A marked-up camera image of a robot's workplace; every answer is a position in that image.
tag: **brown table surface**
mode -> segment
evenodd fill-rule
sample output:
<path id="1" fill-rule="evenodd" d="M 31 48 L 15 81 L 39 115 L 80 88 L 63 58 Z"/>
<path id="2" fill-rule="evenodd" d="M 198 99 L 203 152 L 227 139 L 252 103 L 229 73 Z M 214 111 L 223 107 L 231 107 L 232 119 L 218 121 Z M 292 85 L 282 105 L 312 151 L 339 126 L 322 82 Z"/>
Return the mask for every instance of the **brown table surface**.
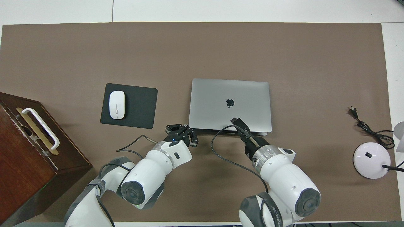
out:
<path id="1" fill-rule="evenodd" d="M 322 194 L 319 209 L 304 221 L 401 220 L 396 174 L 370 180 L 352 163 L 356 147 L 374 140 L 347 114 L 350 105 L 375 130 L 391 130 L 380 24 L 5 25 L 1 43 L 0 91 L 41 101 L 95 166 L 36 221 L 61 221 L 114 157 L 138 161 L 116 149 L 141 134 L 161 140 L 166 125 L 187 123 L 193 78 L 269 82 L 273 132 L 265 138 L 295 150 L 294 163 Z M 157 88 L 154 127 L 101 124 L 107 83 Z M 212 135 L 199 139 L 192 161 L 167 176 L 151 210 L 106 193 L 114 221 L 239 221 L 241 201 L 263 185 L 216 157 Z M 140 141 L 132 148 L 146 154 L 152 146 Z M 215 147 L 251 167 L 237 137 L 218 137 Z"/>

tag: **drawer handle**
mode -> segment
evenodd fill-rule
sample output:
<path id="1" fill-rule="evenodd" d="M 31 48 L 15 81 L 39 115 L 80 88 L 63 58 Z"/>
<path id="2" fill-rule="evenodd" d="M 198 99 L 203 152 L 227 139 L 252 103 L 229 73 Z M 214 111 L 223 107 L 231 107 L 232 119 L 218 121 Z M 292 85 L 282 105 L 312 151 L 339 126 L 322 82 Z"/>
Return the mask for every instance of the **drawer handle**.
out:
<path id="1" fill-rule="evenodd" d="M 25 108 L 23 111 L 21 111 L 23 114 L 26 114 L 28 112 L 31 112 L 32 115 L 39 121 L 39 123 L 42 125 L 42 127 L 44 127 L 44 129 L 46 130 L 46 132 L 51 136 L 51 138 L 53 139 L 53 141 L 55 142 L 55 144 L 51 147 L 52 150 L 56 149 L 60 142 L 59 139 L 55 136 L 55 134 L 52 132 L 52 130 L 48 127 L 48 125 L 44 122 L 44 120 L 42 120 L 42 118 L 38 115 L 38 113 L 32 109 L 32 108 Z"/>

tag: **apple logo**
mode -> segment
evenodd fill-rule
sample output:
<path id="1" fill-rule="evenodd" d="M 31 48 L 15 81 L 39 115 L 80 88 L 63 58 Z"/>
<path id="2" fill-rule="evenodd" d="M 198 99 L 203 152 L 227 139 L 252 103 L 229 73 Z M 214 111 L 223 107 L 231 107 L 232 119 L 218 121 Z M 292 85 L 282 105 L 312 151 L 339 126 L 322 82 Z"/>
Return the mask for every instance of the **apple logo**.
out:
<path id="1" fill-rule="evenodd" d="M 228 100 L 226 100 L 226 102 L 227 102 L 226 106 L 228 106 L 228 108 L 234 106 L 234 101 L 232 99 L 228 99 Z"/>

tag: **wooden drawer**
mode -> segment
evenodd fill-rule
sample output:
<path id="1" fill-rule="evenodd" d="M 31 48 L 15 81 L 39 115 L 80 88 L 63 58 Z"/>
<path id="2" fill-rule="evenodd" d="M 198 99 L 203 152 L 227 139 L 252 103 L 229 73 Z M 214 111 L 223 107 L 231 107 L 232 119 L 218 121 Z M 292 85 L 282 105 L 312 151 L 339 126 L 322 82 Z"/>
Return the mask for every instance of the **wooden drawer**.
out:
<path id="1" fill-rule="evenodd" d="M 44 143 L 53 143 L 49 133 L 32 113 L 23 117 L 18 108 L 34 109 L 60 145 L 49 149 Z M 1 227 L 42 213 L 91 168 L 40 102 L 0 92 Z"/>

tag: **laptop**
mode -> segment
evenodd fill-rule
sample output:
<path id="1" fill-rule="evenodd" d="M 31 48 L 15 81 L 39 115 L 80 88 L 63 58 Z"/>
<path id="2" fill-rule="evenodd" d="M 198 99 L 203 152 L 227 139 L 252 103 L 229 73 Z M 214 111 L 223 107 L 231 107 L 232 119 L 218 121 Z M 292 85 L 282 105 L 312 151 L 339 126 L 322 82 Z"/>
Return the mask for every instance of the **laptop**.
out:
<path id="1" fill-rule="evenodd" d="M 241 118 L 251 132 L 272 131 L 269 84 L 267 82 L 193 79 L 189 126 L 217 131 Z"/>

